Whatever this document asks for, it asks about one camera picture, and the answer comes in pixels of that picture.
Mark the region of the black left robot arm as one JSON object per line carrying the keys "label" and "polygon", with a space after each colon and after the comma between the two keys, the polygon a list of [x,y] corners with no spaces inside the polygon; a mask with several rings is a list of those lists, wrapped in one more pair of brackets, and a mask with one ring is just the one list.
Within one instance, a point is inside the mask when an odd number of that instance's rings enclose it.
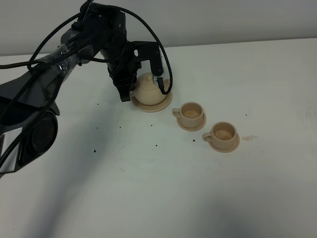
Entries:
{"label": "black left robot arm", "polygon": [[58,131],[55,103],[73,69],[102,53],[120,98],[130,100],[139,64],[126,37],[126,11],[87,1],[51,54],[32,56],[27,72],[0,87],[0,173],[14,173],[46,153]]}

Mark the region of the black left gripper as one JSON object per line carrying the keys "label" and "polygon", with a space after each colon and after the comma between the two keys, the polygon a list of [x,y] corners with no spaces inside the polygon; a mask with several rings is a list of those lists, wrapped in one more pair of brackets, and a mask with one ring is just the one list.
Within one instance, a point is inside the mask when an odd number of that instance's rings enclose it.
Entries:
{"label": "black left gripper", "polygon": [[131,100],[130,92],[135,88],[137,71],[141,68],[141,63],[135,58],[133,45],[127,41],[119,58],[107,64],[109,76],[122,102]]}

